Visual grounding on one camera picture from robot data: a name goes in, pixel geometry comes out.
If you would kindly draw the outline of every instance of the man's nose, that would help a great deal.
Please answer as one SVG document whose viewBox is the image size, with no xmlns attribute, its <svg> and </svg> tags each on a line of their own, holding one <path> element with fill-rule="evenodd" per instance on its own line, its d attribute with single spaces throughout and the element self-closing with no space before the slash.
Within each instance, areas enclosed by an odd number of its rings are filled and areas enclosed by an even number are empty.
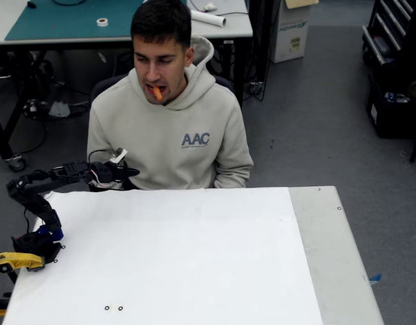
<svg viewBox="0 0 416 325">
<path fill-rule="evenodd" d="M 148 81 L 157 81 L 160 79 L 160 74 L 157 71 L 157 66 L 155 63 L 151 63 L 149 65 L 149 71 L 148 74 L 146 75 L 146 79 L 148 79 Z"/>
</svg>

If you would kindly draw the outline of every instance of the teal cutting mat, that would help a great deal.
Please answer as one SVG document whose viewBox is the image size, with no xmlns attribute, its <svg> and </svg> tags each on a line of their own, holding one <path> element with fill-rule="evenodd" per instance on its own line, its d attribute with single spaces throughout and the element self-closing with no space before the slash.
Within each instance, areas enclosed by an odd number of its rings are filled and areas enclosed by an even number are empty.
<svg viewBox="0 0 416 325">
<path fill-rule="evenodd" d="M 62 7 L 52 0 L 33 0 L 33 3 L 37 7 L 26 6 L 6 35 L 6 41 L 129 36 L 131 19 L 143 0 L 87 0 L 73 7 Z M 98 27 L 98 18 L 107 18 L 108 26 Z"/>
</svg>

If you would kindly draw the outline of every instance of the paper roll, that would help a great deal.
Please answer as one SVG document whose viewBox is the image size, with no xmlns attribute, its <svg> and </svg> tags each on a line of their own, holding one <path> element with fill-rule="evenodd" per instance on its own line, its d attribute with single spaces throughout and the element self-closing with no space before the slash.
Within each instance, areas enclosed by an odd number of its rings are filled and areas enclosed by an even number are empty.
<svg viewBox="0 0 416 325">
<path fill-rule="evenodd" d="M 206 22 L 207 24 L 212 24 L 212 25 L 216 25 L 220 27 L 223 27 L 226 23 L 225 17 L 206 14 L 205 12 L 197 12 L 196 10 L 192 10 L 192 19 L 198 20 L 199 22 Z"/>
</svg>

